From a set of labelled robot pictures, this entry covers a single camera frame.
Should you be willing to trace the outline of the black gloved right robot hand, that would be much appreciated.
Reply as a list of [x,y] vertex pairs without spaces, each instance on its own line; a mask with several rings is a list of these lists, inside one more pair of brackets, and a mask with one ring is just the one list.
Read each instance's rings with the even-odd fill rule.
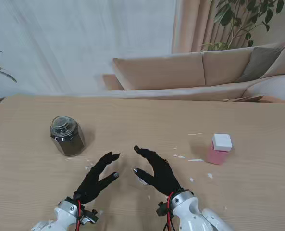
[[134,168],[134,173],[148,185],[155,187],[166,196],[176,193],[182,189],[176,179],[167,160],[161,158],[155,151],[134,146],[135,152],[147,159],[153,168],[154,175],[139,168]]

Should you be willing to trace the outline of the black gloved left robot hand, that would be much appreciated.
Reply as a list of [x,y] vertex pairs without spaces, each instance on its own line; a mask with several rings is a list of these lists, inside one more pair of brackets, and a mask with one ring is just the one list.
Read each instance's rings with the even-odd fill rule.
[[113,172],[109,176],[99,180],[99,176],[104,171],[105,167],[119,157],[120,154],[113,154],[112,152],[101,157],[86,174],[84,180],[74,192],[73,200],[80,201],[81,204],[87,204],[95,200],[102,190],[119,177],[118,172]]

